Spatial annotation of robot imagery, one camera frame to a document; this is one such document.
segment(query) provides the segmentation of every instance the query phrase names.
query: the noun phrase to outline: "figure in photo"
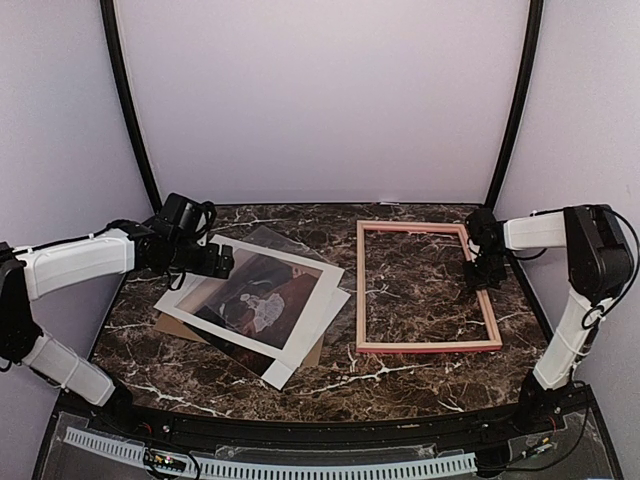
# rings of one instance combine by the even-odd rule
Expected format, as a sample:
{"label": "figure in photo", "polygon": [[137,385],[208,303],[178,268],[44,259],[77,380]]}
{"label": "figure in photo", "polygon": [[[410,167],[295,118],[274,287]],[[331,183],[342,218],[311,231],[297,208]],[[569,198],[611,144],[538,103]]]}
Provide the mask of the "figure in photo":
{"label": "figure in photo", "polygon": [[195,316],[275,348],[291,335],[321,271],[252,254]]}

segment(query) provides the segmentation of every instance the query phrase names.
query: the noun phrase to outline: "cable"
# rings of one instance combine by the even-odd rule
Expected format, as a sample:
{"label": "cable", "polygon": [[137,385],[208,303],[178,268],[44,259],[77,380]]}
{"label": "cable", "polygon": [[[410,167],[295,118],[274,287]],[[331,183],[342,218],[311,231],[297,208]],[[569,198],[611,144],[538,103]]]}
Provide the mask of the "cable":
{"label": "cable", "polygon": [[613,310],[615,307],[618,306],[618,304],[627,295],[627,293],[629,293],[629,290],[631,290],[631,287],[633,286],[633,284],[635,283],[636,279],[638,278],[638,270],[640,270],[640,240],[638,239],[638,234],[636,233],[635,228],[633,228],[631,223],[629,223],[629,220],[627,220],[624,216],[622,216],[621,214],[619,214],[618,212],[616,212],[615,210],[613,210],[610,207],[603,207],[603,210],[606,211],[606,212],[611,213],[612,215],[615,215],[618,219],[620,219],[622,221],[622,223],[624,223],[627,226],[627,228],[631,232],[631,235],[633,236],[633,240],[634,240],[634,242],[636,244],[636,258],[635,258],[635,265],[634,265],[635,268],[634,268],[634,271],[633,271],[633,275],[631,276],[631,280],[629,280],[629,283],[627,283],[627,287],[620,294],[620,296],[618,298],[616,298],[613,301],[613,303],[609,306],[609,308],[607,308],[602,313],[602,316],[604,317],[604,316],[608,315],[611,310]]}
{"label": "cable", "polygon": [[[593,207],[596,207],[598,205],[585,205],[585,206],[589,207],[589,208],[593,208]],[[600,320],[603,317],[606,317],[609,314],[609,312],[611,312],[615,307],[618,306],[618,304],[627,295],[627,293],[629,293],[629,290],[631,290],[631,287],[633,287],[633,285],[635,284],[636,279],[638,278],[638,271],[640,270],[640,239],[638,239],[638,234],[637,234],[635,228],[633,228],[633,226],[631,225],[629,220],[627,220],[622,214],[620,214],[620,213],[616,212],[615,210],[613,210],[611,207],[606,207],[606,206],[600,206],[600,207],[605,212],[611,213],[616,218],[618,218],[620,221],[622,221],[622,223],[624,223],[626,225],[626,227],[629,229],[629,231],[631,232],[631,235],[633,236],[633,241],[636,244],[636,258],[635,258],[635,262],[634,262],[633,274],[631,275],[631,279],[627,283],[627,286],[622,291],[622,293],[618,296],[618,298],[616,298],[613,301],[613,303],[609,306],[609,308],[604,310],[604,308],[601,305],[596,305],[595,307],[591,308],[587,313],[585,313],[585,315],[582,317],[582,328],[585,329],[585,330],[589,330],[590,328],[593,328],[596,325],[599,325]],[[600,317],[598,319],[594,320],[591,324],[587,325],[586,324],[587,318],[589,318],[589,316],[595,310],[600,310],[601,311]]]}
{"label": "cable", "polygon": [[[213,227],[213,222],[216,219],[215,205],[213,204],[213,202],[207,201],[200,204],[200,206],[203,208],[204,216],[206,218],[204,225],[202,225],[202,227],[196,230],[193,234],[184,236],[183,238],[186,238],[188,240],[199,240],[200,238],[202,238],[203,235],[206,235],[207,233],[209,233],[209,231]],[[186,267],[183,267],[177,271],[174,270],[172,272],[171,267],[169,267],[165,271],[164,275],[167,276],[167,289],[171,292],[175,292],[180,290],[184,285],[184,282],[187,278],[187,270],[186,270]]]}
{"label": "cable", "polygon": [[535,255],[531,255],[530,257],[518,257],[517,255],[515,255],[513,253],[513,250],[507,250],[507,255],[509,255],[512,258],[515,258],[516,260],[521,260],[523,262],[526,262],[528,260],[535,260],[536,258],[540,258],[545,253],[547,253],[547,249],[543,248],[538,253],[536,253]]}
{"label": "cable", "polygon": [[122,430],[121,428],[116,427],[113,423],[111,423],[110,421],[107,421],[103,415],[97,415],[95,412],[91,412],[93,414],[94,417],[98,418],[101,422],[103,422],[104,424],[106,424],[108,427],[114,429],[115,431],[119,432],[121,435],[123,435],[126,438],[130,438],[132,440],[138,440],[140,442],[143,442],[145,444],[145,447],[147,447],[147,442],[149,442],[150,444],[157,444],[157,445],[164,445],[166,448],[171,449],[174,452],[177,453],[182,453],[183,455],[186,455],[187,457],[189,457],[189,459],[191,460],[191,462],[193,463],[193,466],[196,469],[196,476],[194,478],[194,480],[200,480],[200,475],[202,474],[202,467],[200,466],[200,464],[198,463],[198,461],[196,460],[196,457],[193,456],[193,454],[186,448],[180,447],[178,445],[174,445],[173,443],[170,442],[165,442],[164,440],[158,440],[156,438],[149,438],[149,437],[144,437],[142,435],[136,435],[134,433],[127,433],[124,430]]}
{"label": "cable", "polygon": [[56,240],[54,242],[43,243],[42,245],[37,245],[35,247],[23,248],[22,250],[18,250],[18,251],[14,250],[12,253],[13,253],[13,255],[18,256],[18,255],[22,255],[24,253],[29,253],[30,251],[35,252],[35,251],[38,251],[38,250],[44,250],[45,248],[57,247],[58,245],[64,245],[66,243],[79,242],[81,240],[89,240],[91,238],[95,238],[95,237],[97,237],[99,235],[102,235],[106,231],[110,230],[111,227],[109,225],[107,225],[102,230],[98,230],[97,232],[89,234],[89,235],[83,235],[81,237],[75,237],[75,238],[65,238],[63,240]]}
{"label": "cable", "polygon": [[147,422],[142,422],[140,426],[144,427],[149,432],[149,435],[153,435],[153,428],[151,428],[151,425],[149,425]]}
{"label": "cable", "polygon": [[551,434],[553,436],[558,431],[558,426],[556,425],[556,421],[553,419],[553,417],[551,415],[547,415],[547,418],[551,422],[551,425],[553,425],[553,433]]}
{"label": "cable", "polygon": [[[582,388],[586,387],[586,384],[582,381],[582,380],[576,380],[574,383],[574,386],[577,385],[581,385]],[[529,457],[523,457],[520,456],[518,458],[515,458],[513,460],[508,461],[507,463],[503,463],[502,465],[482,465],[482,464],[477,464],[478,466],[478,470],[479,471],[486,471],[486,472],[492,472],[492,471],[505,471],[505,472],[541,472],[543,470],[547,470],[548,468],[554,467],[556,465],[558,465],[559,463],[564,462],[567,458],[569,458],[569,456],[576,450],[576,448],[578,448],[578,445],[580,445],[580,441],[582,440],[582,438],[584,437],[584,433],[587,429],[587,423],[588,423],[588,419],[589,419],[589,412],[591,411],[591,402],[589,400],[588,394],[585,392],[585,394],[587,395],[587,406],[585,407],[585,411],[584,411],[584,421],[582,422],[582,428],[580,429],[580,434],[578,435],[578,438],[576,438],[575,443],[573,444],[573,446],[561,457],[557,458],[556,460],[554,460],[553,462],[544,465],[542,467],[534,467],[534,468],[509,468],[511,465],[524,460],[525,458],[529,458]]]}
{"label": "cable", "polygon": [[529,215],[530,217],[537,217],[538,215],[548,215],[550,213],[558,213],[558,212],[563,212],[564,208],[554,208],[553,210],[540,210],[540,211],[534,211],[531,212],[531,215]]}

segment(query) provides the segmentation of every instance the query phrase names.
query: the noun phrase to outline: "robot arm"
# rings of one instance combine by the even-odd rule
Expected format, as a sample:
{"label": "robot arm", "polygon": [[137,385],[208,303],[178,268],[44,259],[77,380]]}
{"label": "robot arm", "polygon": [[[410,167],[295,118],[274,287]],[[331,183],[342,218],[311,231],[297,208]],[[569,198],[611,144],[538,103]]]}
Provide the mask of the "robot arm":
{"label": "robot arm", "polygon": [[566,207],[507,222],[498,222],[490,210],[479,209],[467,218],[466,226],[473,242],[470,248],[476,253],[464,267],[472,288],[498,287],[506,278],[504,257],[514,251],[567,249],[569,300],[533,371],[544,391],[567,385],[593,342],[599,322],[632,276],[632,256],[611,208]]}
{"label": "robot arm", "polygon": [[117,386],[100,368],[42,330],[30,302],[91,278],[142,268],[228,278],[231,247],[198,243],[214,219],[213,204],[171,194],[143,224],[118,220],[98,234],[40,247],[0,244],[0,357],[29,366],[99,407],[126,397],[123,387],[114,395]]}

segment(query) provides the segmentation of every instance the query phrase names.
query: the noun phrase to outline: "white wall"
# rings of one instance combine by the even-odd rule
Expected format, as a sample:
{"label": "white wall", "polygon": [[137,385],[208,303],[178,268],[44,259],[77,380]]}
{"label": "white wall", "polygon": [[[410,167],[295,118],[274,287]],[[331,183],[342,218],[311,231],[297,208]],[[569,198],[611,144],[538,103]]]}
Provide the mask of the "white wall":
{"label": "white wall", "polygon": [[[0,3],[0,105],[0,240],[38,244],[151,213],[98,1]],[[34,304],[34,317],[87,354],[116,284],[54,293]],[[56,397],[26,368],[0,375],[0,478],[31,478]]]}
{"label": "white wall", "polygon": [[527,0],[126,0],[161,193],[482,202]]}
{"label": "white wall", "polygon": [[[500,218],[601,202],[640,231],[639,52],[637,1],[546,3]],[[564,258],[548,253],[526,268],[554,324],[569,288]],[[640,472],[638,310],[640,286],[611,313],[579,370],[593,385],[629,478]]]}

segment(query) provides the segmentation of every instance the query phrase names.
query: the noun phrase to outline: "pink wooden frame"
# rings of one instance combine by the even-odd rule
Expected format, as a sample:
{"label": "pink wooden frame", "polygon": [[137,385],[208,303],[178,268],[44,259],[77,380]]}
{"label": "pink wooden frame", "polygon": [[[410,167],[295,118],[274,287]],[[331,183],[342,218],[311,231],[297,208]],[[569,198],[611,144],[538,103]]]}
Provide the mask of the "pink wooden frame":
{"label": "pink wooden frame", "polygon": [[451,352],[487,352],[500,350],[502,339],[486,290],[478,290],[478,302],[482,310],[489,340],[468,342],[424,342],[424,343],[380,343],[367,342],[366,322],[366,279],[365,279],[365,231],[379,232],[415,232],[415,233],[450,233],[458,235],[462,243],[464,256],[471,260],[471,252],[467,246],[467,230],[463,224],[456,223],[413,223],[413,222],[374,222],[358,221],[358,295],[356,322],[356,351],[365,353],[451,353]]}

